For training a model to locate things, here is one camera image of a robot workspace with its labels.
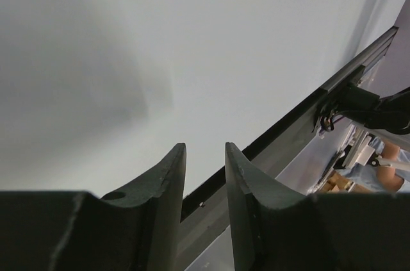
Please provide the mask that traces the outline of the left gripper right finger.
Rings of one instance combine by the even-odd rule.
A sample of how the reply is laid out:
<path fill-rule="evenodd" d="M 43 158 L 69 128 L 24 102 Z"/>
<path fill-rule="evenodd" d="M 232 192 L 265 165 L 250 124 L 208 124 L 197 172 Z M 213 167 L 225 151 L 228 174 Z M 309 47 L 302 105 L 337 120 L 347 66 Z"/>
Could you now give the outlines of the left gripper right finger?
<path fill-rule="evenodd" d="M 302 195 L 225 146 L 236 270 L 408 270 L 407 193 Z"/>

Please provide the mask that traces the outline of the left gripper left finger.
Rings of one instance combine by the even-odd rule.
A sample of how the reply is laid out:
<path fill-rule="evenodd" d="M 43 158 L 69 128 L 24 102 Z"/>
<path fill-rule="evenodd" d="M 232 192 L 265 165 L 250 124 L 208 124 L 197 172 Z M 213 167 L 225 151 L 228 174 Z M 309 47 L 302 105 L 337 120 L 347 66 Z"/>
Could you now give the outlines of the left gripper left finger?
<path fill-rule="evenodd" d="M 97 198 L 87 191 L 1 192 L 2 270 L 172 270 L 186 146 Z"/>

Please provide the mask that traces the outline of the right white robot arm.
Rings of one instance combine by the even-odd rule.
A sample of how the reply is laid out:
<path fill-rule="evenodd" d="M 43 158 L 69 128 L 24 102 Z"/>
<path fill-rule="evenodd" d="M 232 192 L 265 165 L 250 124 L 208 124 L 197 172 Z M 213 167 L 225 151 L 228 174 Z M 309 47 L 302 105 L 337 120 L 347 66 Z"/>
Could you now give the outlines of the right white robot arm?
<path fill-rule="evenodd" d="M 316 111 L 316 120 L 324 131 L 330 132 L 339 115 L 368 129 L 408 135 L 409 89 L 381 97 L 350 83 L 328 96 Z"/>

